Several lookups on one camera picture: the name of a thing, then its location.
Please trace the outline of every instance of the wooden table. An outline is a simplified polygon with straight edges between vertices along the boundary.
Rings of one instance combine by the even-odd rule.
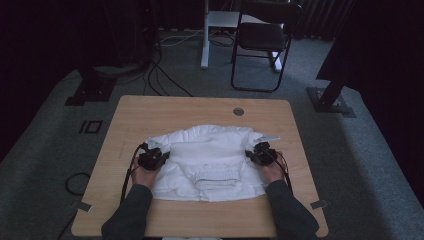
[[[235,115],[235,108],[243,109],[244,115]],[[280,136],[281,140],[271,142],[271,147],[284,153],[294,195],[317,219],[317,235],[328,234],[322,209],[310,206],[319,197],[287,101],[145,96],[121,98],[82,199],[92,207],[89,212],[78,210],[72,233],[101,235],[102,224],[119,205],[126,170],[140,143],[202,124],[252,127],[257,132]],[[273,237],[276,231],[265,195],[227,202],[154,199],[146,236]]]

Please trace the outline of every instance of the chair backrest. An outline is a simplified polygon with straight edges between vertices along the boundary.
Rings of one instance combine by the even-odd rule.
[[[252,16],[265,23],[284,24],[284,30],[292,32],[302,16],[302,7],[290,2],[242,0],[239,24],[242,15]]]

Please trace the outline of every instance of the folded cloth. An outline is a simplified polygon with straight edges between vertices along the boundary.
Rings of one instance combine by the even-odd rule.
[[[228,201],[264,194],[258,170],[245,155],[262,136],[252,128],[200,125],[148,139],[170,152],[152,189],[154,198]]]

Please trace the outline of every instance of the gray carpet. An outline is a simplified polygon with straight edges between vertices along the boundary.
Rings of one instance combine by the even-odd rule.
[[[231,48],[211,45],[209,68],[200,68],[199,39],[163,47],[159,66],[196,97],[286,99],[291,103],[330,233],[324,239],[424,239],[424,211],[406,182],[360,94],[345,88],[342,96],[356,118],[338,113],[316,113],[307,87],[326,87],[315,80],[331,42],[296,40],[281,88],[274,93],[235,91],[230,86]],[[240,61],[240,65],[249,66]],[[100,68],[109,74],[114,68]],[[277,75],[269,68],[249,78],[271,84]],[[157,85],[153,72],[151,79]],[[186,94],[159,73],[172,96]],[[121,96],[156,95],[143,76],[118,79],[109,102],[87,102],[65,107],[81,81],[74,71],[61,80],[31,125],[0,165],[0,239],[57,239],[75,213],[70,205],[81,196],[68,193],[66,179],[91,173]],[[84,121],[103,121],[97,134],[80,133]],[[87,179],[70,183],[83,192]],[[75,237],[70,227],[62,239]]]

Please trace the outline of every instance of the dark background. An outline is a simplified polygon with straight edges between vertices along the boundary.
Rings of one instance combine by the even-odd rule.
[[[219,9],[225,1],[211,2]],[[331,1],[322,2],[328,7]],[[157,3],[164,29],[203,27],[203,1]],[[123,66],[148,58],[149,6],[135,0],[0,3],[0,160],[56,83],[78,64]],[[356,1],[317,76],[346,81],[361,93],[422,204],[423,9],[420,1]]]

